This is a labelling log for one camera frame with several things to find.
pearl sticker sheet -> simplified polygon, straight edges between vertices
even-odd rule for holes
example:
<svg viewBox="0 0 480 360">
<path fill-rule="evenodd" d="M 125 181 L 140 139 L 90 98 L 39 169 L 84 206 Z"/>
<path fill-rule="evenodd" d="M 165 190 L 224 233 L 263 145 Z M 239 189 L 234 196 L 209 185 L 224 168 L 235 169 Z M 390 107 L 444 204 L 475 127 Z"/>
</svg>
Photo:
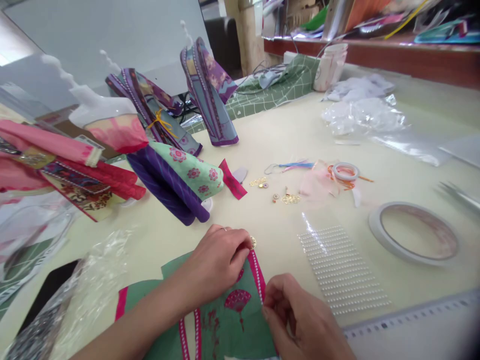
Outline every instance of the pearl sticker sheet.
<svg viewBox="0 0 480 360">
<path fill-rule="evenodd" d="M 298 239 L 335 316 L 392 303 L 342 226 L 307 229 Z"/>
</svg>

fingernail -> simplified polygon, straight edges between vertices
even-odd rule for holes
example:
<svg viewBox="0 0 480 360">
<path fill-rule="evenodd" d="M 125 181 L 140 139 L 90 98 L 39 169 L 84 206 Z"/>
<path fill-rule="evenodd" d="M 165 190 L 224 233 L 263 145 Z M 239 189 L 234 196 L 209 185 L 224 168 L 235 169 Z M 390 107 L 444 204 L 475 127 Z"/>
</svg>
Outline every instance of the fingernail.
<svg viewBox="0 0 480 360">
<path fill-rule="evenodd" d="M 269 311 L 265 306 L 262 306 L 261 313 L 263 314 L 263 317 L 265 318 L 265 320 L 269 319 Z"/>
</svg>

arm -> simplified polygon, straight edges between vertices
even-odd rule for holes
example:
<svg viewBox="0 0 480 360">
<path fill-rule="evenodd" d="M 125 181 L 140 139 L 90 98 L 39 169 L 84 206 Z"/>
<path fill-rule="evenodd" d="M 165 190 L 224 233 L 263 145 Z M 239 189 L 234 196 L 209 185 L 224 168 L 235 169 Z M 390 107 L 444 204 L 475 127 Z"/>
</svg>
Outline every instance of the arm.
<svg viewBox="0 0 480 360">
<path fill-rule="evenodd" d="M 71 360 L 138 360 L 166 330 L 233 286 L 252 241 L 243 229 L 212 225 L 171 277 Z"/>
</svg>

yellow string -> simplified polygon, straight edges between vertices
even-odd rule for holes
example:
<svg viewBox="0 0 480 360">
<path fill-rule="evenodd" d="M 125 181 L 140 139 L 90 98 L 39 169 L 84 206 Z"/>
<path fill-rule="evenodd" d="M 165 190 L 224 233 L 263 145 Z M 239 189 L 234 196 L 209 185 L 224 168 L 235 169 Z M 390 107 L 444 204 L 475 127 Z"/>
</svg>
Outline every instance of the yellow string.
<svg viewBox="0 0 480 360">
<path fill-rule="evenodd" d="M 161 125 L 171 136 L 173 136 L 175 139 L 178 139 L 179 137 L 176 136 L 176 135 L 172 132 L 172 130 L 173 130 L 172 125 L 170 125 L 168 122 L 162 120 L 162 110 L 158 110 L 158 111 L 155 113 L 155 115 L 156 115 L 156 119 L 153 120 L 153 122 L 152 122 L 150 125 L 148 125 L 146 128 L 147 128 L 147 129 L 150 129 L 156 122 L 159 122 L 160 125 Z"/>
<path fill-rule="evenodd" d="M 425 6 L 426 3 L 428 3 L 430 0 L 425 0 L 424 2 L 422 2 L 420 4 L 419 7 L 416 8 L 416 10 L 414 12 L 411 13 L 411 15 L 405 20 L 405 22 L 400 25 L 399 27 L 397 27 L 394 31 L 392 31 L 391 33 L 389 33 L 387 36 L 385 36 L 385 40 L 387 40 L 388 38 L 391 38 L 393 35 L 395 35 L 396 33 L 398 33 L 400 30 L 402 30 L 404 28 L 405 25 L 407 25 L 410 20 L 412 20 L 418 13 L 420 10 L 422 10 L 422 8 Z"/>
</svg>

hand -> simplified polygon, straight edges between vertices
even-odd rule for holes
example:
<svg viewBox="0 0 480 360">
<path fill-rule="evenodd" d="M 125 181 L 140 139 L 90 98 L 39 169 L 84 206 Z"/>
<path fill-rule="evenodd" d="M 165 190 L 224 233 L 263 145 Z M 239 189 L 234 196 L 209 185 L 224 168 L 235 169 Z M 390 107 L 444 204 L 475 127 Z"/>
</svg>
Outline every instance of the hand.
<svg viewBox="0 0 480 360">
<path fill-rule="evenodd" d="M 282 360 L 355 360 L 330 308 L 290 274 L 271 278 L 262 312 Z M 290 325 L 294 337 L 287 331 Z"/>
<path fill-rule="evenodd" d="M 191 256 L 167 280 L 172 289 L 180 292 L 184 312 L 195 310 L 231 288 L 251 247 L 252 239 L 246 230 L 210 226 Z"/>
</svg>

